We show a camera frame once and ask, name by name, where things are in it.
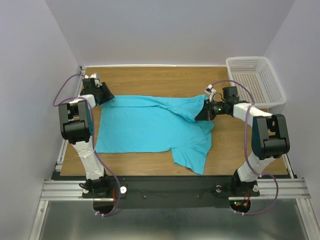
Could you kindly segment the white plastic basket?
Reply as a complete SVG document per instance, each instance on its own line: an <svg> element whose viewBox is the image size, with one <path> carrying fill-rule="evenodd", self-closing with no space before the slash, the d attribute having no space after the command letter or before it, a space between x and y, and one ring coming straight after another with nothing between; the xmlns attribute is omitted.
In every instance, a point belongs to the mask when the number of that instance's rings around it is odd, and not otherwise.
<svg viewBox="0 0 320 240"><path fill-rule="evenodd" d="M256 108L270 109L286 103L284 90L268 58L229 57L226 67L228 78L243 85L253 95Z"/></svg>

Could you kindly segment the turquoise t shirt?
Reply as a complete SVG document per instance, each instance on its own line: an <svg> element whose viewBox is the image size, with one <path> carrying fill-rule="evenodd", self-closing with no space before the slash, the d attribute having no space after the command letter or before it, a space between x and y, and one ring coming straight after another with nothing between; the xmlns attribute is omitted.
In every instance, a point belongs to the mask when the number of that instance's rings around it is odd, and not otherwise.
<svg viewBox="0 0 320 240"><path fill-rule="evenodd" d="M95 150L106 153L171 151L176 165L203 175L214 123L196 120L208 98L117 95L101 105Z"/></svg>

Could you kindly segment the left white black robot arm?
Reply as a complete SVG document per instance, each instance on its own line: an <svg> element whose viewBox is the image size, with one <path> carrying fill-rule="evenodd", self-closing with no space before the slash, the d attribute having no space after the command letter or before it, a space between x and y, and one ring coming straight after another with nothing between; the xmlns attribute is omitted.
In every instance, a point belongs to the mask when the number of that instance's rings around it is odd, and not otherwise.
<svg viewBox="0 0 320 240"><path fill-rule="evenodd" d="M78 153L85 170L86 181L79 186L84 198L107 197L114 193L109 176L99 161L94 144L94 115L91 109L114 98L106 83L100 81L98 73L83 75L83 89L78 97L70 97L59 104L59 125L62 138L67 140Z"/></svg>

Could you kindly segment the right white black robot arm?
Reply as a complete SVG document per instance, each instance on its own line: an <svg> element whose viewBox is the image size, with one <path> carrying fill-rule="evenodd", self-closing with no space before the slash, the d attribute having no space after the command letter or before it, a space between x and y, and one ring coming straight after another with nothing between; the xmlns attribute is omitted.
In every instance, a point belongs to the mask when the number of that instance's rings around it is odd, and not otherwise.
<svg viewBox="0 0 320 240"><path fill-rule="evenodd" d="M211 121L218 115L230 115L244 121L246 127L251 127L251 153L244 153L245 162L234 172L227 191L233 196L256 194L259 191L257 179L264 169L290 150L286 118L282 114L271 114L240 100L235 86L224 87L222 90L221 101L215 101L217 92L213 85L208 85L205 92L209 99L204 101L195 119Z"/></svg>

